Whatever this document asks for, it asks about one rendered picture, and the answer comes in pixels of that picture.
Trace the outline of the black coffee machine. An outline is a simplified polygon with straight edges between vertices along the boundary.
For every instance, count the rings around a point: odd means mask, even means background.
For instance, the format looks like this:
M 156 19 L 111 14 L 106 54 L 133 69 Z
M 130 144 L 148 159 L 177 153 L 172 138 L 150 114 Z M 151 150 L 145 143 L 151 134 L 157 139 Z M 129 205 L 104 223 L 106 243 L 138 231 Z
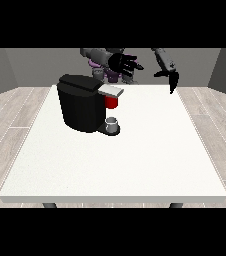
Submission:
M 120 133 L 106 131 L 105 97 L 98 89 L 105 84 L 83 75 L 65 74 L 59 79 L 57 91 L 64 122 L 70 128 L 86 133 L 100 132 L 108 136 Z

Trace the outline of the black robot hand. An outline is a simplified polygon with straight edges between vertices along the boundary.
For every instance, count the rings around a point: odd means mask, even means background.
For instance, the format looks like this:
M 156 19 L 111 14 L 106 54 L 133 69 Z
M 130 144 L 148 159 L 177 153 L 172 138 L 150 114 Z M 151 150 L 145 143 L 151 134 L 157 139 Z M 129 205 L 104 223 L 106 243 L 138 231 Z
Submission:
M 155 77 L 168 77 L 169 78 L 169 86 L 170 93 L 173 93 L 176 89 L 179 81 L 179 73 L 177 71 L 159 71 L 154 74 Z
M 122 75 L 126 75 L 128 77 L 132 76 L 132 72 L 137 70 L 143 70 L 144 67 L 136 62 L 137 57 L 131 55 L 125 55 L 122 53 L 114 53 L 108 59 L 109 68 Z

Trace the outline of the red pod holder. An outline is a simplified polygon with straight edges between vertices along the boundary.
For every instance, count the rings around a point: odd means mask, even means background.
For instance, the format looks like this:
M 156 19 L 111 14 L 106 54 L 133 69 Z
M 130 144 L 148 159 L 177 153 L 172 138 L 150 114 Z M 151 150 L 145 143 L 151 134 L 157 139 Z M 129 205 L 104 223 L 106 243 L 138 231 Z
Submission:
M 105 97 L 105 107 L 108 109 L 114 109 L 118 106 L 118 99 L 106 96 Z

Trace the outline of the pale grey machine lid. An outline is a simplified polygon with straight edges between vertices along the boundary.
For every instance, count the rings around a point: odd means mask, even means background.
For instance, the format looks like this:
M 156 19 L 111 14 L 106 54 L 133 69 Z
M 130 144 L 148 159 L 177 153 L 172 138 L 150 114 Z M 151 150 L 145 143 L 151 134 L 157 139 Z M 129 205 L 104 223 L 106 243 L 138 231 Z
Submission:
M 99 89 L 98 93 L 107 97 L 118 98 L 124 90 L 112 85 L 103 84 Z

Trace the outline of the small grey cup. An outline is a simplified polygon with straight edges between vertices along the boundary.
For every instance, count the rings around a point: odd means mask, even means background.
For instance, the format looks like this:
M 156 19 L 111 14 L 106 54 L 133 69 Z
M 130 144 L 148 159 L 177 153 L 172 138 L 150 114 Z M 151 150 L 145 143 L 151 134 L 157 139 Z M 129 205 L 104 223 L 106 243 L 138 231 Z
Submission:
M 114 133 L 118 129 L 118 121 L 115 117 L 108 117 L 105 120 L 105 124 L 106 124 L 106 131 L 109 133 Z

